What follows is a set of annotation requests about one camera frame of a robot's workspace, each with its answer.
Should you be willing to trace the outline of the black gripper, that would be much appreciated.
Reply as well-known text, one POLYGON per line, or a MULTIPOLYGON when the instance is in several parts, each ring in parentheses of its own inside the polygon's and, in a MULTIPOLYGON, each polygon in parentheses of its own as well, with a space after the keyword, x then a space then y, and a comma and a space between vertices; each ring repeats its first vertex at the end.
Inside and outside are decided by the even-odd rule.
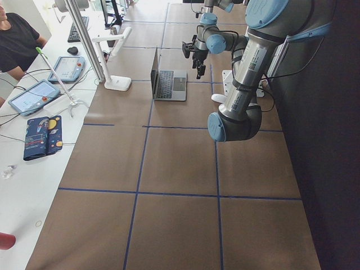
POLYGON ((196 79, 201 79, 205 74, 204 61, 208 56, 208 50, 194 49, 192 55, 192 68, 197 70, 196 79))

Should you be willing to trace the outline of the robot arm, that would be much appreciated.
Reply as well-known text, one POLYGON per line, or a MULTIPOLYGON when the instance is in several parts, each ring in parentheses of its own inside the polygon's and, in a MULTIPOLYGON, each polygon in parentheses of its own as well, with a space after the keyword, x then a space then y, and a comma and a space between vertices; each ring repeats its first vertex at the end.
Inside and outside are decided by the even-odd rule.
POLYGON ((182 45, 192 57, 197 76, 205 72, 209 53, 232 53, 232 84, 217 112, 208 117, 208 131, 217 142, 254 137, 262 122, 257 103, 258 84, 270 66, 272 55, 284 41, 324 36, 334 14, 335 1, 250 1, 245 11, 247 36, 227 33, 217 27, 215 6, 231 12, 234 1, 205 1, 197 33, 182 45))
POLYGON ((205 0, 203 6, 195 14, 212 13, 214 7, 219 7, 221 10, 230 13, 234 5, 243 4, 242 0, 205 0))

